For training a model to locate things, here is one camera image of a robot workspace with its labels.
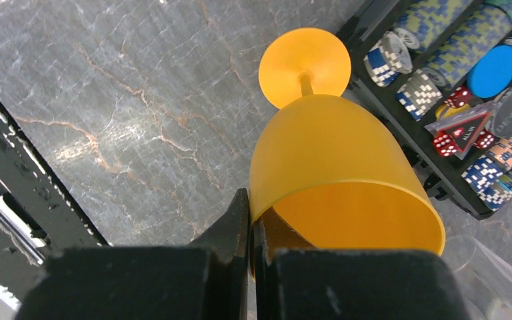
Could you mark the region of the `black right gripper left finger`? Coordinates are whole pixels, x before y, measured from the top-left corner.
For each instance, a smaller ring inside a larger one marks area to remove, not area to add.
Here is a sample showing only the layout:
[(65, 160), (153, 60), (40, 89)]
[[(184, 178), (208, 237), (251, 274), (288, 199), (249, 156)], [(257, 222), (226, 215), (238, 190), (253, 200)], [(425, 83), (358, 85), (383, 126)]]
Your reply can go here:
[(186, 245), (67, 249), (50, 257), (17, 319), (243, 319), (248, 194)]

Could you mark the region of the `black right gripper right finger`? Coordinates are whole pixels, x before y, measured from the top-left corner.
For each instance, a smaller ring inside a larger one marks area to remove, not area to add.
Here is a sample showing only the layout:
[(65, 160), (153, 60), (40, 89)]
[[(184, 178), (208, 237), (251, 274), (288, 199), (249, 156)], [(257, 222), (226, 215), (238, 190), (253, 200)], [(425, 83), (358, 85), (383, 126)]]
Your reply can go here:
[(273, 250), (286, 230), (257, 222), (253, 270), (260, 319), (468, 319), (454, 276), (420, 250)]

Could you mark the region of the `yellow plastic wine glass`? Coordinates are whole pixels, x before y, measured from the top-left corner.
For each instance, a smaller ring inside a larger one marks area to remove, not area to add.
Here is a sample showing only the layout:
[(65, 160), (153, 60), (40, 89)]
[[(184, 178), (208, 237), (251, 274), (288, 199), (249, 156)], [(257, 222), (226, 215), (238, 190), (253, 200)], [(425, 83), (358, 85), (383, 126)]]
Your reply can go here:
[(314, 27), (265, 50), (259, 86), (277, 108), (253, 151), (252, 222), (274, 211), (320, 249), (417, 249), (441, 255), (445, 228), (392, 133), (343, 98), (348, 50)]

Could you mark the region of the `clear wine glass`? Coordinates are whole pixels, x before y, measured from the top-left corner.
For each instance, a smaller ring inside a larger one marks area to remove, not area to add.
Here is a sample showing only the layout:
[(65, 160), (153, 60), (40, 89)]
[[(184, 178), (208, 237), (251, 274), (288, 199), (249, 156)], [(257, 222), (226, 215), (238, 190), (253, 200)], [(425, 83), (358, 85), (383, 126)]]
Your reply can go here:
[(452, 271), (472, 319), (512, 319), (512, 266), (469, 236), (446, 240), (442, 259)]

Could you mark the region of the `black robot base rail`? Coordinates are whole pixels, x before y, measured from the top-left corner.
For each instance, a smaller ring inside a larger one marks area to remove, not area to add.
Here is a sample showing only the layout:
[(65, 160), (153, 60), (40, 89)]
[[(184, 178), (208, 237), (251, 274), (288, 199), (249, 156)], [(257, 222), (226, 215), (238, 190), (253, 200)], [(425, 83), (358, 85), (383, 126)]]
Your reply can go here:
[(0, 301), (18, 309), (54, 253), (106, 244), (0, 102)]

